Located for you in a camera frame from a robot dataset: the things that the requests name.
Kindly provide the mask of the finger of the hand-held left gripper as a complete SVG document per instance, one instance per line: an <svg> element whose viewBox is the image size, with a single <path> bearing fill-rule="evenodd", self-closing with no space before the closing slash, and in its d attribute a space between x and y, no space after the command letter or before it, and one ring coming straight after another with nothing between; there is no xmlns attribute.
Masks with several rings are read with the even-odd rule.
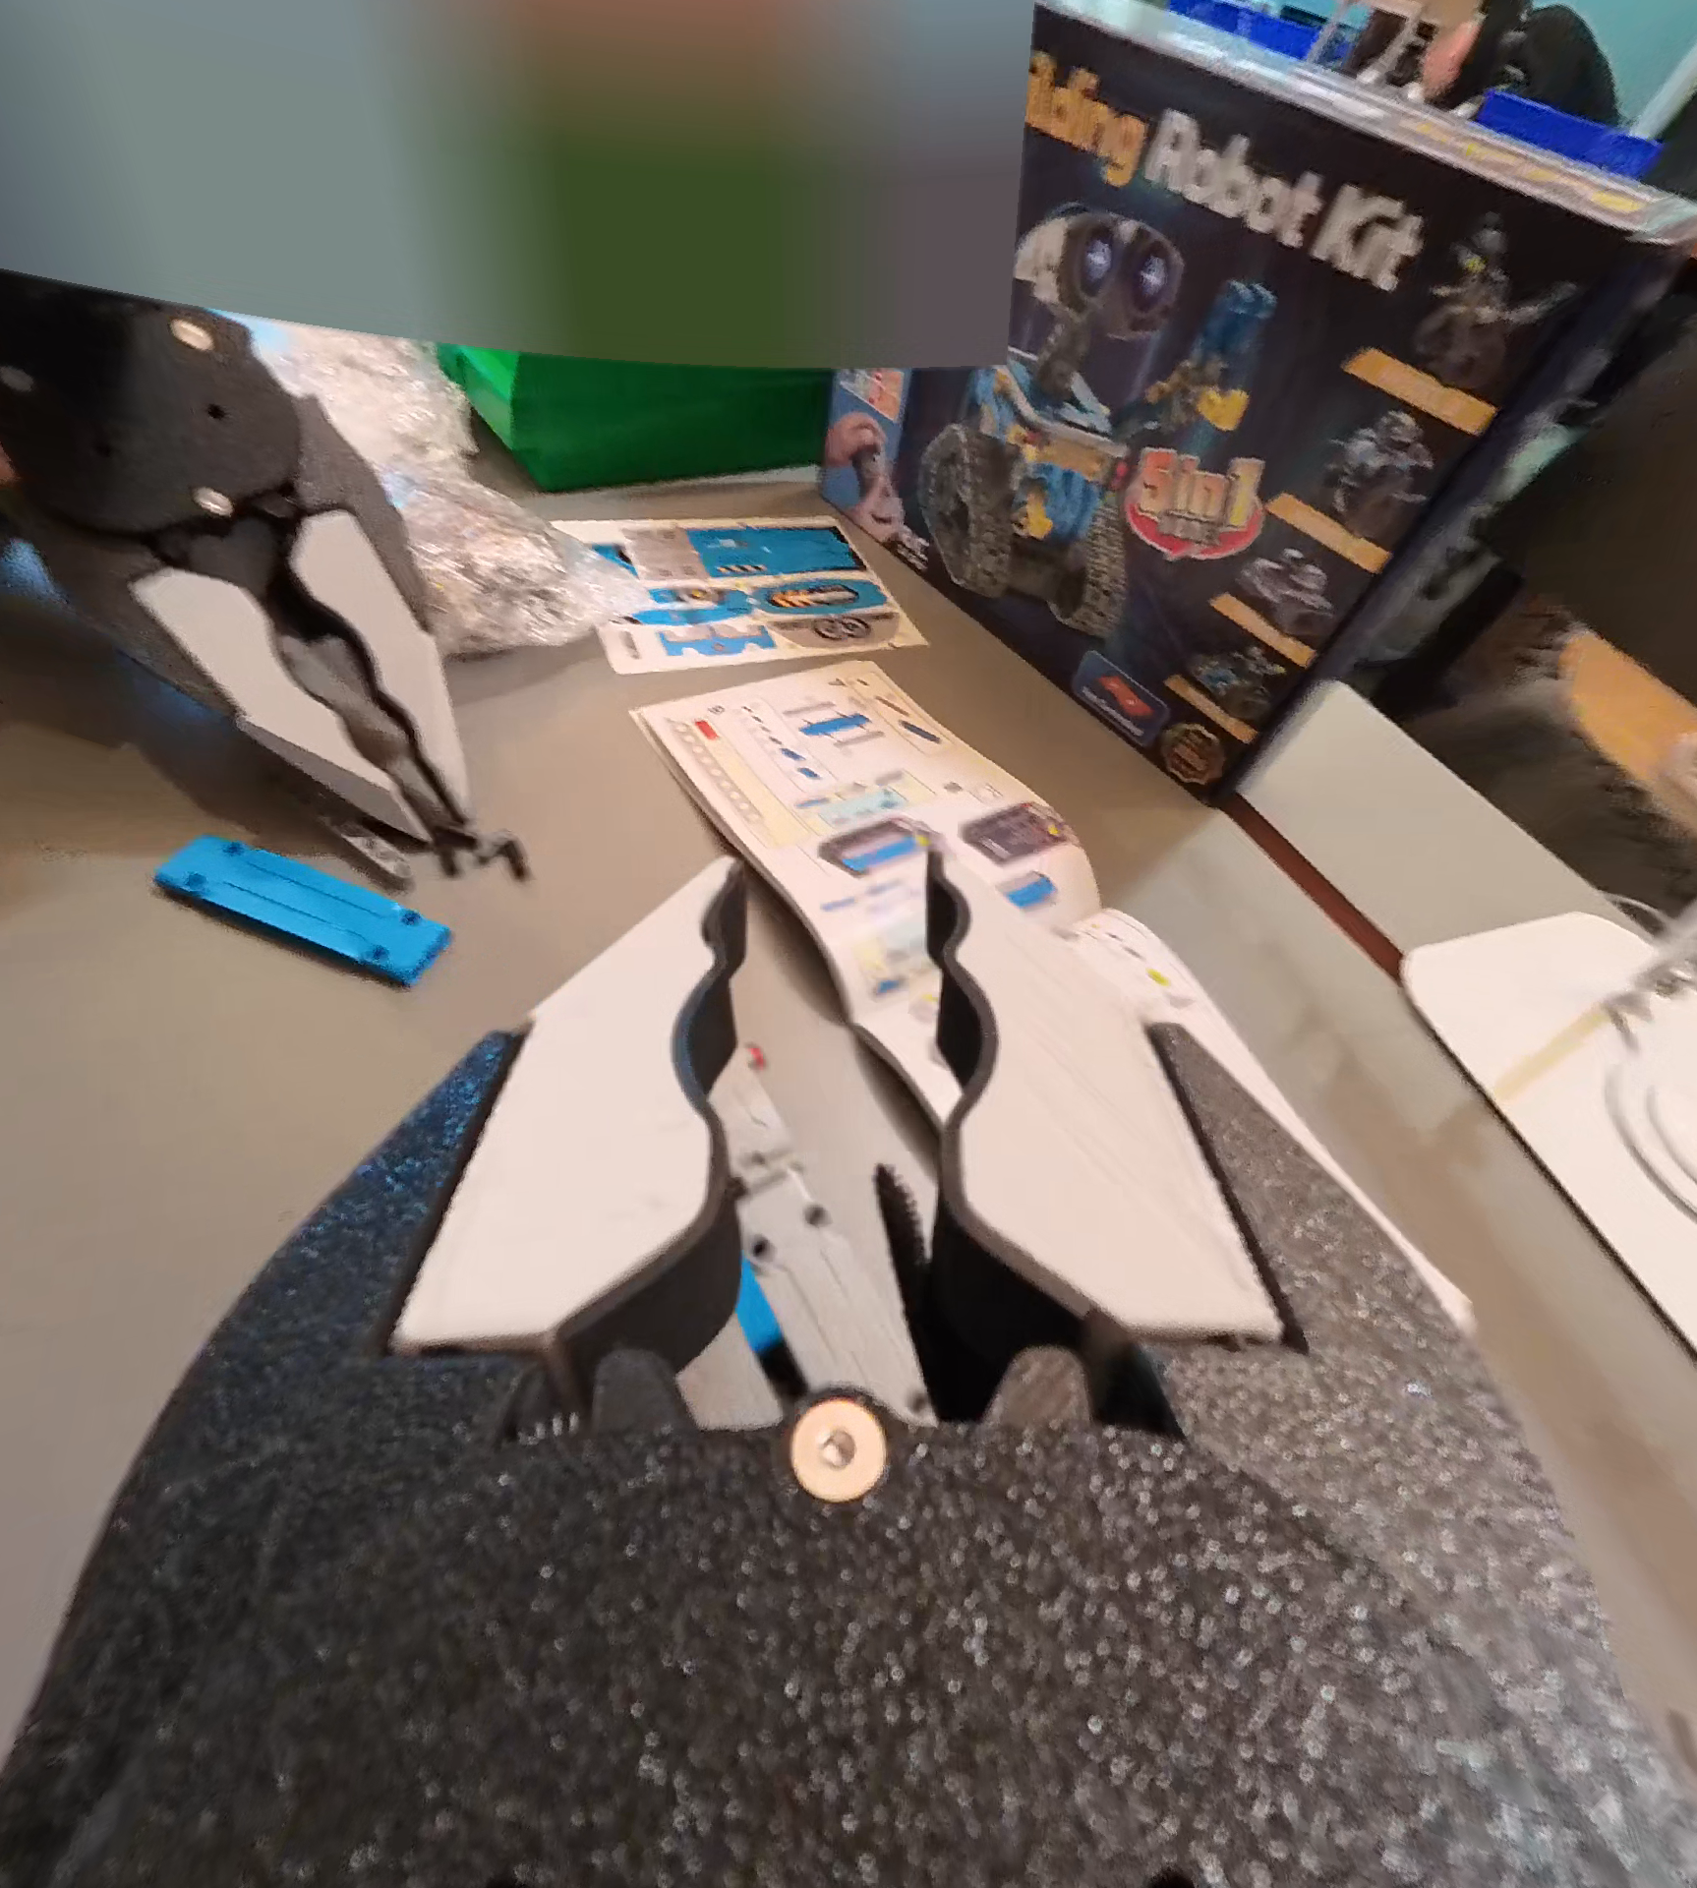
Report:
<svg viewBox="0 0 1697 1888"><path fill-rule="evenodd" d="M166 641L221 696L233 726L353 814L414 842L430 828L400 787L363 757L341 716L308 694L274 647L272 621L243 588L156 568L127 592Z"/></svg>
<svg viewBox="0 0 1697 1888"><path fill-rule="evenodd" d="M473 814L467 757L436 637L388 574L361 521L343 509L306 517L294 531L290 576L361 649L373 692L400 720L447 810L467 820Z"/></svg>

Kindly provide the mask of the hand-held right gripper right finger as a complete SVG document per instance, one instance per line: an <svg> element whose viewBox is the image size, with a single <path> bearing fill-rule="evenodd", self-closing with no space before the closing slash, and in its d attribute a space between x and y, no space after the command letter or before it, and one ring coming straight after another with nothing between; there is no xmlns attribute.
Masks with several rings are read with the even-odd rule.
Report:
<svg viewBox="0 0 1697 1888"><path fill-rule="evenodd" d="M925 863L931 1046L953 1088L925 1255L935 1404L1018 1357L1126 1404L1140 1353L1277 1347L1285 1300L1147 1025L1053 930L955 859Z"/></svg>

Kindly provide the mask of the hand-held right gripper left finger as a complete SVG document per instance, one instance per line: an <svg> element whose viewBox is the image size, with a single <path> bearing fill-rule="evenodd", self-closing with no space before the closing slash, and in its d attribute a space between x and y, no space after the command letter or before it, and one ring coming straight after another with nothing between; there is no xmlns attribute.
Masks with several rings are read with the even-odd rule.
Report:
<svg viewBox="0 0 1697 1888"><path fill-rule="evenodd" d="M746 875L713 861L530 1009L390 1329L396 1357L697 1361L742 1268L713 1091Z"/></svg>

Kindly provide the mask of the grey black toy brick assembly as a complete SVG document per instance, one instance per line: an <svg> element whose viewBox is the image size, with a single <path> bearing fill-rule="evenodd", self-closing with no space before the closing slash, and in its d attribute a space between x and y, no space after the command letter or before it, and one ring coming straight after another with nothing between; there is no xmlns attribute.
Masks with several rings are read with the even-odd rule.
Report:
<svg viewBox="0 0 1697 1888"><path fill-rule="evenodd" d="M929 1424L898 1298L876 1282L813 1192L764 1066L758 1046L742 1044L709 1095L740 1235L740 1335L786 1400L843 1390L900 1420Z"/></svg>

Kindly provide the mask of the blue toy panel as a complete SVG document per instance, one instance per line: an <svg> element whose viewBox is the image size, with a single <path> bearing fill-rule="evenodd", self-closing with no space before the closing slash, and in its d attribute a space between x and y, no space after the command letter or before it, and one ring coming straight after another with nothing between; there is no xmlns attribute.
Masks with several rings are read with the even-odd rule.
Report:
<svg viewBox="0 0 1697 1888"><path fill-rule="evenodd" d="M219 922L343 972L412 989L451 944L447 924L306 861L200 836L152 871L152 887Z"/></svg>

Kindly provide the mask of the instruction booklet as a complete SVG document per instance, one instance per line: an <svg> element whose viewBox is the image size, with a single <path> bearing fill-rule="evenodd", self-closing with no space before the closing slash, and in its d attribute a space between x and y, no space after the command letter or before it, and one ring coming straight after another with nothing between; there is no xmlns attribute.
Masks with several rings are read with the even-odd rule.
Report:
<svg viewBox="0 0 1697 1888"><path fill-rule="evenodd" d="M955 1078L931 1042L939 972L925 948L925 854L937 846L1087 964L1138 1023L1185 1027L1368 1213L1454 1327L1474 1333L1470 1302L1299 1119L1187 966L1134 916L1096 907L1096 879L1069 824L876 665L839 663L630 716L799 918L845 1023L933 1125L955 1107Z"/></svg>

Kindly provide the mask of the clear plastic bag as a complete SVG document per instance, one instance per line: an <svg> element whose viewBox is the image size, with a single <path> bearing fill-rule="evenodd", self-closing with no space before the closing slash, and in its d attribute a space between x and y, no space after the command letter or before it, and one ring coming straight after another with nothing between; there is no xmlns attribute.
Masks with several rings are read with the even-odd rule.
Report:
<svg viewBox="0 0 1697 1888"><path fill-rule="evenodd" d="M383 484L447 661L567 647L648 604L619 562L489 484L436 468L394 470Z"/></svg>

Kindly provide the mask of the small grey toy piece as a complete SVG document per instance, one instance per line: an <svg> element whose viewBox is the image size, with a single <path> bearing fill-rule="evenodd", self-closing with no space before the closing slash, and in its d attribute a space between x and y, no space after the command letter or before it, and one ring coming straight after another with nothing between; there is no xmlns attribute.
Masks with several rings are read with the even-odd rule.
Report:
<svg viewBox="0 0 1697 1888"><path fill-rule="evenodd" d="M361 861L381 885L390 891L412 891L414 869L410 857L388 838L355 818L320 814L320 822L333 842Z"/></svg>

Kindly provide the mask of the green plastic bin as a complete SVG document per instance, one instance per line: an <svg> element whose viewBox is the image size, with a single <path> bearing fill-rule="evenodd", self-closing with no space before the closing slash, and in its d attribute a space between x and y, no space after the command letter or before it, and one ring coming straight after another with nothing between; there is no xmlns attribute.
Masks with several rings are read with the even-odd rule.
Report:
<svg viewBox="0 0 1697 1888"><path fill-rule="evenodd" d="M813 464L833 374L620 362L440 342L436 366L546 494Z"/></svg>

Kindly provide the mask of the sticker sheet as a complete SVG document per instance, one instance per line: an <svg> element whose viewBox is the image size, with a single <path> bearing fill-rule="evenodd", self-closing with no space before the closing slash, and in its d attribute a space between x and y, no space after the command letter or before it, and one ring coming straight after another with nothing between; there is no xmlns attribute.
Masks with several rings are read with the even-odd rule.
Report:
<svg viewBox="0 0 1697 1888"><path fill-rule="evenodd" d="M809 657L921 649L925 635L827 517L560 521L611 578L597 627L619 677L693 677Z"/></svg>

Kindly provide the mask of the white stand with wooden board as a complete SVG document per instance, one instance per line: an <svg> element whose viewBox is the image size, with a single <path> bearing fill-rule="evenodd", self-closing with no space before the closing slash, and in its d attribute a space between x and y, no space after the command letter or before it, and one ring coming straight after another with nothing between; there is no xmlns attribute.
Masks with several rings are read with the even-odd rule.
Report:
<svg viewBox="0 0 1697 1888"><path fill-rule="evenodd" d="M1697 840L1697 706L1598 637L1584 739ZM1564 911L1409 950L1401 991L1697 1361L1697 895L1655 930Z"/></svg>

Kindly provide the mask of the toy building kit box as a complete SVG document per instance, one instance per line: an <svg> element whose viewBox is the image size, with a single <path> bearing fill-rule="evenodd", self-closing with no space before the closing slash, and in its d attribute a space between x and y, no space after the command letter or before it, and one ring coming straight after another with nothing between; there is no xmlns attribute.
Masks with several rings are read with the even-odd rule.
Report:
<svg viewBox="0 0 1697 1888"><path fill-rule="evenodd" d="M1220 800L1421 592L1697 205L1144 4L1035 4L1004 346L835 374L819 496Z"/></svg>

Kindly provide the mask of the dark panel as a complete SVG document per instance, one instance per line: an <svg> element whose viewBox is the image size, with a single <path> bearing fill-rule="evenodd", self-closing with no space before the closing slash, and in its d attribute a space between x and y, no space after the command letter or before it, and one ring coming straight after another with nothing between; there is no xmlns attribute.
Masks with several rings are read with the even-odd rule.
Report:
<svg viewBox="0 0 1697 1888"><path fill-rule="evenodd" d="M1697 319L1486 541L1521 588L1697 708Z"/></svg>

